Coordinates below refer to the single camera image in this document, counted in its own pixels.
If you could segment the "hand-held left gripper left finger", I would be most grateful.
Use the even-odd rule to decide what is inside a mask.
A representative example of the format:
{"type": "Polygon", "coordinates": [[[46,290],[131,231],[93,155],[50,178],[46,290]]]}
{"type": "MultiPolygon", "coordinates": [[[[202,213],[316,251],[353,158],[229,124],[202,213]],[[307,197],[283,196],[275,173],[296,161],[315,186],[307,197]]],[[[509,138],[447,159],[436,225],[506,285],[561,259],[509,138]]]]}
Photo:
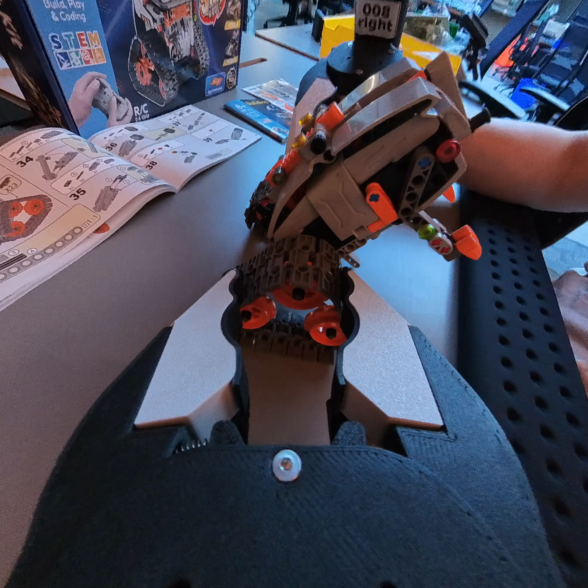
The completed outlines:
{"type": "Polygon", "coordinates": [[[243,276],[229,270],[173,324],[135,426],[185,424],[199,439],[232,420],[245,440],[249,423],[247,375],[238,337],[243,276]]]}

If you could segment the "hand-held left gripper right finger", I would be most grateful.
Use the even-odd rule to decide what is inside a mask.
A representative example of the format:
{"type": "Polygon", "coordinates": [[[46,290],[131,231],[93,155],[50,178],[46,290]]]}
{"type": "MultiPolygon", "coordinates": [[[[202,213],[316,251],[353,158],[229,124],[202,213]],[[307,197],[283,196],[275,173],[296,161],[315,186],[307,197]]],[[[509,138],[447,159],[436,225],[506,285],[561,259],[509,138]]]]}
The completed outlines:
{"type": "Polygon", "coordinates": [[[343,333],[337,350],[329,435],[359,422],[370,443],[396,427],[439,432],[444,422],[407,321],[354,270],[342,275],[343,333]]]}

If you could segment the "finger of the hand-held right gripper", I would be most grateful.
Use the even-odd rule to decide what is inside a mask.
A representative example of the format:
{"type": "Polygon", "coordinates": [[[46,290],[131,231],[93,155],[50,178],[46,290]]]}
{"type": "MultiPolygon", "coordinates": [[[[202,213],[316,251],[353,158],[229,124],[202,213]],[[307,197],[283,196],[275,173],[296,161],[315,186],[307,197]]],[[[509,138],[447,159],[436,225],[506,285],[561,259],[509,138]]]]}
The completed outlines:
{"type": "Polygon", "coordinates": [[[469,136],[472,131],[449,54],[445,51],[441,52],[428,63],[424,71],[441,97],[435,105],[440,119],[452,136],[469,136]]]}
{"type": "Polygon", "coordinates": [[[317,78],[299,100],[294,110],[294,142],[315,139],[319,131],[330,136],[339,126],[339,103],[334,100],[334,85],[325,78],[317,78]]]}

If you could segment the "grey orange tracked toy robot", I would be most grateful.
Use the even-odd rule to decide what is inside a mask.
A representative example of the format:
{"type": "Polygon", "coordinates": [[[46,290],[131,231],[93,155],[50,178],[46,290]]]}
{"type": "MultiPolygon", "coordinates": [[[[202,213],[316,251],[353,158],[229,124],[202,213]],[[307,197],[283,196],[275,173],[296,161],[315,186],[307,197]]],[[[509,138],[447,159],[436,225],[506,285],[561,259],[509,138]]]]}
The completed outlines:
{"type": "MultiPolygon", "coordinates": [[[[270,243],[239,267],[242,342],[289,336],[294,345],[338,349],[347,340],[342,261],[356,268],[352,254],[393,225],[447,261],[481,257],[469,225],[448,230],[427,213],[439,196],[454,201],[468,136],[452,136],[440,119],[441,97],[424,69],[402,58],[334,99],[339,126],[330,142],[323,130],[293,141],[258,185],[246,224],[270,243]]],[[[480,123],[469,123],[473,134],[480,123]]]]}

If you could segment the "person's right forearm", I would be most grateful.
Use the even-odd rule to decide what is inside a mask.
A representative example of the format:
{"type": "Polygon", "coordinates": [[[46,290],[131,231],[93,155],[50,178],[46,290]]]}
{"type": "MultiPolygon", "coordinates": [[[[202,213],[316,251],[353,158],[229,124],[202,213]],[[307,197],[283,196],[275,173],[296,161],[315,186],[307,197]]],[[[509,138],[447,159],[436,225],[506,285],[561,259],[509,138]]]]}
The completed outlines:
{"type": "Polygon", "coordinates": [[[494,118],[461,145],[463,187],[539,210],[587,211],[586,130],[494,118]]]}

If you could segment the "neighbouring grey desk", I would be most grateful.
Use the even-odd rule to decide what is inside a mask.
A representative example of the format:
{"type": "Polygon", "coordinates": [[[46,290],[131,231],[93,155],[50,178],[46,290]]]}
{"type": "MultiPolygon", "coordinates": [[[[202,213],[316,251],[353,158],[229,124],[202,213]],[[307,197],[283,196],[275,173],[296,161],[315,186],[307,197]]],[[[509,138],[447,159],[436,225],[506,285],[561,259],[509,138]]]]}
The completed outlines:
{"type": "Polygon", "coordinates": [[[259,29],[255,36],[267,40],[275,45],[288,49],[296,54],[303,55],[314,61],[320,60],[320,42],[312,36],[312,23],[295,26],[284,26],[268,29],[259,29]]]}

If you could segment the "yellow storage bin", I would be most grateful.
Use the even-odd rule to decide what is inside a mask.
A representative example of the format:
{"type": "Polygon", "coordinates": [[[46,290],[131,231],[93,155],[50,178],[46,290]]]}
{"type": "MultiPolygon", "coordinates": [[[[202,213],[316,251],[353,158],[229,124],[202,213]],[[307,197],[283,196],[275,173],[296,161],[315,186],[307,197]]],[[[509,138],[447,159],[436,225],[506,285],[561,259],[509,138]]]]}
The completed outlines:
{"type": "MultiPolygon", "coordinates": [[[[325,17],[320,44],[320,57],[327,57],[334,47],[352,41],[354,36],[354,14],[325,17]]],[[[441,52],[445,51],[449,55],[454,74],[458,73],[462,61],[462,58],[457,53],[438,48],[407,33],[402,34],[400,50],[403,51],[405,57],[412,59],[421,68],[426,67],[441,52]]]]}

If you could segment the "black office chair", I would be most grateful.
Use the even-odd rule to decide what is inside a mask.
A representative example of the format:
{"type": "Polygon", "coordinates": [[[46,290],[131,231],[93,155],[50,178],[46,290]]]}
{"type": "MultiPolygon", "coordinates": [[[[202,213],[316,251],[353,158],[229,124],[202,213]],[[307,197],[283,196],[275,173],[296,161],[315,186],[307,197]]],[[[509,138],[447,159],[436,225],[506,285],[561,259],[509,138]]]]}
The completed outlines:
{"type": "Polygon", "coordinates": [[[532,119],[541,123],[565,114],[587,97],[587,18],[569,25],[559,47],[521,92],[535,100],[532,119]]]}
{"type": "Polygon", "coordinates": [[[476,14],[464,12],[460,19],[460,27],[464,28],[470,36],[462,57],[466,63],[466,70],[472,73],[473,79],[469,79],[467,75],[464,75],[459,80],[458,85],[462,89],[474,93],[493,117],[525,119],[525,110],[510,98],[487,88],[481,83],[483,74],[481,73],[480,57],[488,47],[489,31],[486,26],[476,14]]]}

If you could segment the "blue leaflet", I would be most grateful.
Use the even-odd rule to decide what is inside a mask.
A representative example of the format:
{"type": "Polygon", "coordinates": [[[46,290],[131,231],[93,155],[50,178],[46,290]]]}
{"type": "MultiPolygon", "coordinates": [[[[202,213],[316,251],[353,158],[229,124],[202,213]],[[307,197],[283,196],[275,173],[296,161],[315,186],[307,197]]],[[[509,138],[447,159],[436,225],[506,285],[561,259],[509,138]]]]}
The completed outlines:
{"type": "Polygon", "coordinates": [[[230,100],[224,109],[280,143],[288,139],[292,112],[285,107],[265,99],[249,98],[230,100]]]}

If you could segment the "clear plastic bags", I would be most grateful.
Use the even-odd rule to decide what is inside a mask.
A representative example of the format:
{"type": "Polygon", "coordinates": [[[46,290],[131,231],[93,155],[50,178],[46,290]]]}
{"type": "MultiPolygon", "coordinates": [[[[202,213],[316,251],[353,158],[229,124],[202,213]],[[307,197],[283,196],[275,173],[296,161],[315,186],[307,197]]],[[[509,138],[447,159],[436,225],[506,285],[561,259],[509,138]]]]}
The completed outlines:
{"type": "Polygon", "coordinates": [[[433,45],[441,45],[452,38],[449,22],[449,17],[440,13],[428,15],[410,12],[403,32],[433,45]]]}

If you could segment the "black perforated chair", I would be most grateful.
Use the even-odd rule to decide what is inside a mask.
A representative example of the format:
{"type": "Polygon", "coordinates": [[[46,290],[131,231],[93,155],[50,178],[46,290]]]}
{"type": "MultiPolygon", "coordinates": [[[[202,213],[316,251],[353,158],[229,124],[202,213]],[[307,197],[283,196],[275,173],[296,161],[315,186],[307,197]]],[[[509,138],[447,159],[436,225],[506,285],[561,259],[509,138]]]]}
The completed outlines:
{"type": "Polygon", "coordinates": [[[458,369],[518,455],[569,587],[587,587],[587,396],[542,248],[586,213],[532,210],[463,189],[481,243],[459,259],[458,369]]]}

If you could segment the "open instruction booklet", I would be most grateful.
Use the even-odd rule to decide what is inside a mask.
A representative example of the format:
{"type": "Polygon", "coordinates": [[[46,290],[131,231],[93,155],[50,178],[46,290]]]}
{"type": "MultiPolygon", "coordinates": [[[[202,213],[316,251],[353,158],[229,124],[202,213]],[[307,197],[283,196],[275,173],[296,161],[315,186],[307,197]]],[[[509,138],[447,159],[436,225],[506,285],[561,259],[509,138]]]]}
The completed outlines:
{"type": "Polygon", "coordinates": [[[117,231],[154,197],[260,140],[195,105],[84,139],[30,130],[1,146],[1,309],[117,231]]]}

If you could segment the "blue robot kit box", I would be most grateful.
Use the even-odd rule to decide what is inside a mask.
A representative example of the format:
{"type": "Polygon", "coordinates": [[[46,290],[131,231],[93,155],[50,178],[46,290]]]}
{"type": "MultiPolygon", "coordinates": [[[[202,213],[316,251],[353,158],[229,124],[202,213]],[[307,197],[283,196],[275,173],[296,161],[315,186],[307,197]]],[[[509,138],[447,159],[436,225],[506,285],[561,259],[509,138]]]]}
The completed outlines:
{"type": "Polygon", "coordinates": [[[48,126],[89,138],[232,90],[246,1],[1,1],[1,56],[48,126]]]}

